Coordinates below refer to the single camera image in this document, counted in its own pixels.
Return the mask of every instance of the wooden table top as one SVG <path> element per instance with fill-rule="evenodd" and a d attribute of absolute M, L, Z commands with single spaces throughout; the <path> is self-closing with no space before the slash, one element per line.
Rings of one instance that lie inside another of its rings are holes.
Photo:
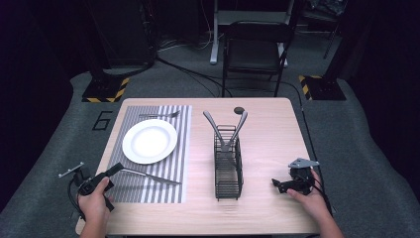
<path fill-rule="evenodd" d="M 271 179 L 291 180 L 288 164 L 309 159 L 291 103 L 286 98 L 130 98 L 120 109 L 98 172 L 107 170 L 128 106 L 192 105 L 187 191 L 183 203 L 113 203 L 109 235 L 241 235 L 315 233 L 318 227 L 302 206 L 280 194 Z M 215 197 L 214 132 L 237 125 L 235 107 L 248 111 L 239 133 L 244 186 L 241 197 Z M 84 221 L 79 220 L 79 234 Z"/>

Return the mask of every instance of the white plate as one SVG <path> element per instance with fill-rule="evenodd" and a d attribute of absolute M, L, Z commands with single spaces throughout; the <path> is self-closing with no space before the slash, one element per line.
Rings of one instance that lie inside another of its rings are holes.
<path fill-rule="evenodd" d="M 123 152 L 134 163 L 156 163 L 173 151 L 177 138 L 175 128 L 169 123 L 158 119 L 146 120 L 127 132 Z"/>

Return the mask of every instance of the striped placemat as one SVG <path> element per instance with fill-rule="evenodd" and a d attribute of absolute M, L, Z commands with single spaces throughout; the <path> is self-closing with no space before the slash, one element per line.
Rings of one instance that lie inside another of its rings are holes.
<path fill-rule="evenodd" d="M 180 110 L 180 114 L 174 118 L 139 117 L 139 114 L 166 114 L 177 110 Z M 108 169 L 121 163 L 127 169 L 180 181 L 182 184 L 160 183 L 144 176 L 118 172 L 111 177 L 115 186 L 107 192 L 107 195 L 114 198 L 114 202 L 180 203 L 185 200 L 191 110 L 192 106 L 190 105 L 129 106 L 127 108 Z M 177 145 L 165 159 L 151 165 L 139 165 L 124 155 L 123 139 L 133 126 L 149 119 L 160 119 L 170 123 L 177 132 Z"/>

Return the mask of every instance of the metal rack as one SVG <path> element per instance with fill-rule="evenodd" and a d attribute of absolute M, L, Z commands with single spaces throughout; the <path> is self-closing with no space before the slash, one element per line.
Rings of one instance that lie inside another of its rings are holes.
<path fill-rule="evenodd" d="M 235 126 L 217 126 L 222 138 L 228 142 L 236 131 Z M 214 136 L 214 166 L 216 198 L 236 198 L 241 196 L 244 178 L 242 174 L 241 145 L 239 137 L 229 147 L 222 151 L 219 138 Z"/>

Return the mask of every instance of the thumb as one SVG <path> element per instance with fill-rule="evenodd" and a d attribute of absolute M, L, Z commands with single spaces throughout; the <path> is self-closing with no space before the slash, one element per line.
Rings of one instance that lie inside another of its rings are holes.
<path fill-rule="evenodd" d="M 287 194 L 289 194 L 291 197 L 293 197 L 293 199 L 299 201 L 299 202 L 303 202 L 303 199 L 305 198 L 305 195 L 301 194 L 298 191 L 295 191 L 291 188 L 289 188 L 287 190 Z"/>
<path fill-rule="evenodd" d="M 102 181 L 100 181 L 98 183 L 98 185 L 96 186 L 94 192 L 100 192 L 101 194 L 104 193 L 106 186 L 109 183 L 109 178 L 105 177 L 102 179 Z"/>

